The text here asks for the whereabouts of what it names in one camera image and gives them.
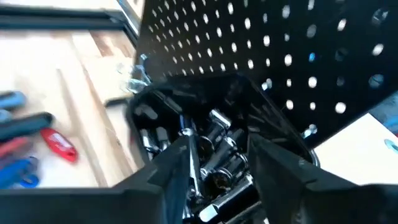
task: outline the red tag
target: red tag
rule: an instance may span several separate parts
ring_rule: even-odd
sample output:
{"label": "red tag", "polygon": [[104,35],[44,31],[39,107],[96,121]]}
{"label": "red tag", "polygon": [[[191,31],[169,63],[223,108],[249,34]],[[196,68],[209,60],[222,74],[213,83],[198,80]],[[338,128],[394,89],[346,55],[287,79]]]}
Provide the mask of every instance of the red tag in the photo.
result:
{"label": "red tag", "polygon": [[40,134],[53,152],[70,162],[76,162],[78,153],[75,147],[58,131],[52,128],[45,128],[40,131]]}

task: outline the black pegboard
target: black pegboard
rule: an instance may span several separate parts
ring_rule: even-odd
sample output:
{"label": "black pegboard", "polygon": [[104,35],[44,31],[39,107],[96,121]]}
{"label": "black pegboard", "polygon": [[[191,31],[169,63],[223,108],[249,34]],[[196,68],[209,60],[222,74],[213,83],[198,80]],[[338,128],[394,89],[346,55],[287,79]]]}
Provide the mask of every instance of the black pegboard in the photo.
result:
{"label": "black pegboard", "polygon": [[315,147],[398,89],[394,4],[147,0],[137,54],[155,82],[209,70],[271,79],[267,93],[297,130],[318,127],[306,139]]}

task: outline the blue handle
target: blue handle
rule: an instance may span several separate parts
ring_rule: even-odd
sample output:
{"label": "blue handle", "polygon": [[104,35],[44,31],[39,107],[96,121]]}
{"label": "blue handle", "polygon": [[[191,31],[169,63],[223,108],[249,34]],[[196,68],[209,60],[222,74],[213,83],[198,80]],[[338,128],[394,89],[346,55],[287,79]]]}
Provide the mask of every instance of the blue handle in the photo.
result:
{"label": "blue handle", "polygon": [[18,159],[14,163],[0,170],[0,189],[9,189],[24,179],[30,179],[33,172],[37,170],[37,159]]}
{"label": "blue handle", "polygon": [[0,110],[0,123],[10,121],[12,114],[6,110]]}
{"label": "blue handle", "polygon": [[36,175],[31,174],[23,178],[19,184],[24,188],[35,188],[38,186],[39,182],[39,178]]}
{"label": "blue handle", "polygon": [[0,109],[12,110],[25,104],[26,97],[20,91],[8,91],[0,94]]}

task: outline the socket organizer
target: socket organizer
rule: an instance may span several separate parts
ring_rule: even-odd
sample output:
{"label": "socket organizer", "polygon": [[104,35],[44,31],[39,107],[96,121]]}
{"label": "socket organizer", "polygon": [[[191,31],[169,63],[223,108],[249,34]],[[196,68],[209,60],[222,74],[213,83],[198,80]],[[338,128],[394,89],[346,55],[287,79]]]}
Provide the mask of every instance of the socket organizer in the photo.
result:
{"label": "socket organizer", "polygon": [[295,130],[266,92],[238,73],[170,77],[151,84],[129,101],[126,119],[146,164],[178,139],[188,139],[191,181],[181,217],[185,223],[227,223],[261,207],[248,168],[253,134],[309,162],[316,160],[300,134],[304,130]]}

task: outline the white surface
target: white surface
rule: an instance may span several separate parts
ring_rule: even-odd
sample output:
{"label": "white surface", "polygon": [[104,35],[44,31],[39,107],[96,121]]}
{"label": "white surface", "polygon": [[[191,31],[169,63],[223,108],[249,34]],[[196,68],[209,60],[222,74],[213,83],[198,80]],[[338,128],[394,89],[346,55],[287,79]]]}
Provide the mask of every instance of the white surface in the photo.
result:
{"label": "white surface", "polygon": [[315,148],[321,168],[358,185],[398,184],[398,153],[384,140],[396,138],[370,114]]}

